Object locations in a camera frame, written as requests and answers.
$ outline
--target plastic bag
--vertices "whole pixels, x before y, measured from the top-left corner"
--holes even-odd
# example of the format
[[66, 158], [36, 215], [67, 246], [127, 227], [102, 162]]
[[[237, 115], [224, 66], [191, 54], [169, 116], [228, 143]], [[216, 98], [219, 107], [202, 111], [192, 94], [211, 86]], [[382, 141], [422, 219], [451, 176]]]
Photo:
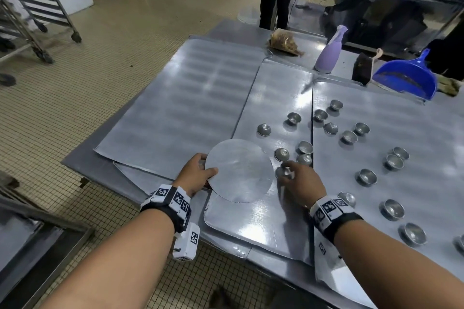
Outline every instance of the plastic bag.
[[302, 56], [305, 54], [298, 50], [298, 45], [293, 39], [292, 32], [285, 31], [281, 28], [276, 29], [270, 35], [269, 46], [274, 49], [282, 50], [284, 52]]

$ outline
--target stainless steel work table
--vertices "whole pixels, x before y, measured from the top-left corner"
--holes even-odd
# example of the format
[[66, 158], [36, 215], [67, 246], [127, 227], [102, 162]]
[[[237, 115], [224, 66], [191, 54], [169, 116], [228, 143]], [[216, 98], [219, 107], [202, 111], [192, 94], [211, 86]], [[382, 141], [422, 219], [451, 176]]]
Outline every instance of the stainless steel work table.
[[[269, 35], [269, 30], [245, 25], [238, 21], [223, 20], [206, 36], [218, 40], [264, 48], [266, 47]], [[314, 35], [298, 34], [296, 36], [296, 41], [299, 48], [305, 52], [304, 57], [298, 58], [288, 56], [282, 52], [276, 51], [273, 51], [273, 54], [270, 54], [270, 56], [295, 65], [304, 66], [311, 70], [316, 62], [317, 56], [322, 51], [326, 40]], [[342, 51], [332, 75], [343, 78], [351, 78], [352, 68], [356, 58], [357, 54]], [[63, 159], [62, 163], [72, 170], [80, 173], [87, 179], [107, 187], [138, 206], [145, 200], [147, 195], [131, 183], [131, 181], [115, 167], [113, 161], [108, 160], [93, 151], [93, 149], [101, 142], [101, 140], [103, 140], [127, 109], [131, 107], [137, 96], [120, 108], [119, 111], [117, 111], [84, 142], [67, 155], [67, 157]], [[464, 114], [464, 105], [462, 105], [461, 99], [462, 96], [458, 96], [457, 98], [448, 98], [442, 93], [438, 93], [434, 98], [435, 101], [446, 106], [453, 106], [456, 109], [462, 108], [460, 112], [458, 111], [458, 113], [462, 115]], [[170, 183], [170, 181], [163, 178], [159, 178], [159, 182]], [[208, 227], [202, 218], [207, 197], [208, 194], [206, 191], [200, 191], [194, 199], [195, 203], [192, 204], [192, 220], [199, 223], [202, 232], [201, 237], [204, 240], [227, 253], [250, 261], [267, 274], [277, 276], [292, 286], [302, 288], [316, 295], [329, 303], [332, 307], [365, 308], [365, 306], [352, 302], [333, 292], [328, 287], [316, 283], [313, 267], [299, 261], [283, 258], [262, 250], [259, 247], [251, 246], [246, 242], [227, 236]]]

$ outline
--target tiled floor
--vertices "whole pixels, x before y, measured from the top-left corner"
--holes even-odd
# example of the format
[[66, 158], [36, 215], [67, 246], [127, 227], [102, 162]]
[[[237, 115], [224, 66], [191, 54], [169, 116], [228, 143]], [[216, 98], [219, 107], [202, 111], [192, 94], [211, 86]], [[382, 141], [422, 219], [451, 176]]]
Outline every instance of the tiled floor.
[[[31, 51], [2, 63], [17, 84], [0, 87], [0, 169], [44, 208], [96, 228], [51, 289], [137, 214], [99, 185], [80, 189], [80, 176], [60, 161], [145, 87], [189, 35], [206, 33], [250, 4], [258, 7], [259, 0], [95, 0], [72, 16], [83, 43], [65, 37], [49, 47], [54, 65]], [[193, 262], [168, 260], [148, 307], [203, 308], [217, 284], [246, 308], [263, 307], [270, 293], [269, 280], [257, 271], [201, 245]]]

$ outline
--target metal disc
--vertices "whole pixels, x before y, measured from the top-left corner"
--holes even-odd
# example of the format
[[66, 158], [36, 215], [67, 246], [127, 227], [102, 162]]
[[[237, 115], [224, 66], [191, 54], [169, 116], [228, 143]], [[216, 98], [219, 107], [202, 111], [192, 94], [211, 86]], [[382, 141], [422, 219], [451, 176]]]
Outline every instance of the metal disc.
[[208, 154], [205, 168], [218, 168], [208, 182], [218, 195], [234, 203], [261, 198], [275, 179], [274, 169], [262, 148], [244, 139], [228, 139]]

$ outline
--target purple bottle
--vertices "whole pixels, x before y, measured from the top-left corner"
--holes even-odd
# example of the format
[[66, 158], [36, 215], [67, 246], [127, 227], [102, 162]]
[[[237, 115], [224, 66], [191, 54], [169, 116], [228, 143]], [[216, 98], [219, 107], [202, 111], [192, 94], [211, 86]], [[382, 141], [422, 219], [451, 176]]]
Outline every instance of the purple bottle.
[[321, 73], [330, 73], [337, 63], [338, 57], [341, 51], [341, 40], [348, 28], [344, 25], [337, 27], [337, 32], [333, 35], [332, 39], [329, 40], [322, 53], [316, 60], [314, 68]]

